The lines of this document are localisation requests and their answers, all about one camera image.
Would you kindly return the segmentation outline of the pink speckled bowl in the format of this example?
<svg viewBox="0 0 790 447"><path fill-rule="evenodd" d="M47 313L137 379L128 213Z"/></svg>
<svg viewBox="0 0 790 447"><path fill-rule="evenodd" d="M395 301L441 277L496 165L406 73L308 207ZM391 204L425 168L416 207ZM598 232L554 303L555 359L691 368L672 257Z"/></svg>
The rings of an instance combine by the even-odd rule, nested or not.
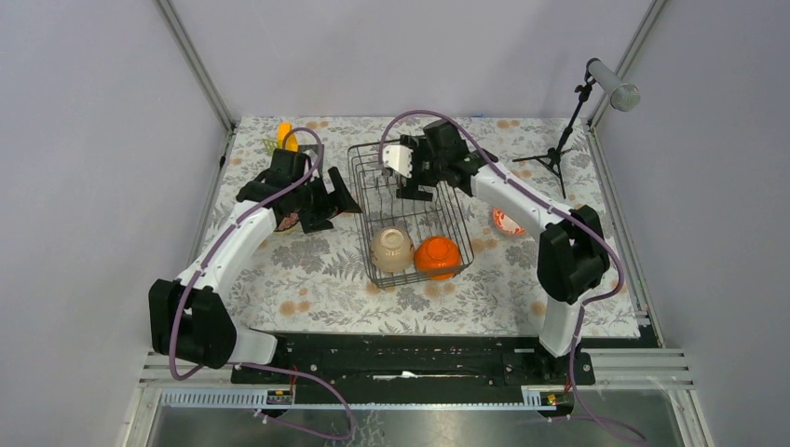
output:
<svg viewBox="0 0 790 447"><path fill-rule="evenodd" d="M382 151L382 164L386 169L390 169L404 178L411 178L413 150L401 144L387 145Z"/></svg>

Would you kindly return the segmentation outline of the yellow patterned bowl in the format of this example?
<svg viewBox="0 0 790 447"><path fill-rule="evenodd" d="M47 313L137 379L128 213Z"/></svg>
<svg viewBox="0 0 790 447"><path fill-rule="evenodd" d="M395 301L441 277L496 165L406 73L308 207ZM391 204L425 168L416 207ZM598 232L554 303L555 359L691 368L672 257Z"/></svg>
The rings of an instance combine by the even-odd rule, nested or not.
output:
<svg viewBox="0 0 790 447"><path fill-rule="evenodd" d="M299 215L295 212L285 216L275 229L276 233L284 233L293 230L299 224Z"/></svg>

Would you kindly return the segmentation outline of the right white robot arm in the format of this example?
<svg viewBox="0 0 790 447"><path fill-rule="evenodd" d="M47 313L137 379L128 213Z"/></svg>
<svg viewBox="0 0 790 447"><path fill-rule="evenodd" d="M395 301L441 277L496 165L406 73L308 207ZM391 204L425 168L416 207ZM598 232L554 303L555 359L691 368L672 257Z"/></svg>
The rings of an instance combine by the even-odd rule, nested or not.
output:
<svg viewBox="0 0 790 447"><path fill-rule="evenodd" d="M611 266L597 211L573 209L530 188L451 119L434 121L417 136L381 142L378 159L403 177L404 186L446 183L503 211L537 242L537 278L549 299L538 336L544 351L536 355L534 369L549 384L566 377L581 303Z"/></svg>

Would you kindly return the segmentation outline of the blue white patterned bowl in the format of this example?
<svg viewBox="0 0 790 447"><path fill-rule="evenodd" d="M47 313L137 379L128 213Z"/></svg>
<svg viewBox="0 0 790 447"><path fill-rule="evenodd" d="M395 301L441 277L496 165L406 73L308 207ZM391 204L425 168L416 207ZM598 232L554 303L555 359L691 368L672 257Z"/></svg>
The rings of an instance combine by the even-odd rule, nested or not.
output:
<svg viewBox="0 0 790 447"><path fill-rule="evenodd" d="M278 232L289 232L301 225L301 211L294 211L285 215L277 228Z"/></svg>

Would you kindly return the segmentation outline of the red white patterned bowl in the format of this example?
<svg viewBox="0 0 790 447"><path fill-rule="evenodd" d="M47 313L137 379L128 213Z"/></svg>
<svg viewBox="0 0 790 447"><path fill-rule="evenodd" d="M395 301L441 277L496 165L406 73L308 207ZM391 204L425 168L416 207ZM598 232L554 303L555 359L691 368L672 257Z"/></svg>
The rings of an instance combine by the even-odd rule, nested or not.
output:
<svg viewBox="0 0 790 447"><path fill-rule="evenodd" d="M507 216L502 210L492 208L492 221L494 226L502 233L510 236L523 237L527 232L523 227Z"/></svg>

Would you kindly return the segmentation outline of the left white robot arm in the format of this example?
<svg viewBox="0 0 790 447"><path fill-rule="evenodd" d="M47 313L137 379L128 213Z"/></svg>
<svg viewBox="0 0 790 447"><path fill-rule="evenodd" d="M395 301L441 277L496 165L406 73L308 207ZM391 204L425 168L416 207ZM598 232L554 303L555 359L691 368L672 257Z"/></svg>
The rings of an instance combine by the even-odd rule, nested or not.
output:
<svg viewBox="0 0 790 447"><path fill-rule="evenodd" d="M153 350L163 356L219 369L253 363L268 383L283 379L289 359L276 336L247 329L226 308L243 265L285 222L306 234L333 228L332 220L361 208L336 167L322 173L322 144L274 150L269 167L247 182L209 246L177 278L159 279L148 292Z"/></svg>

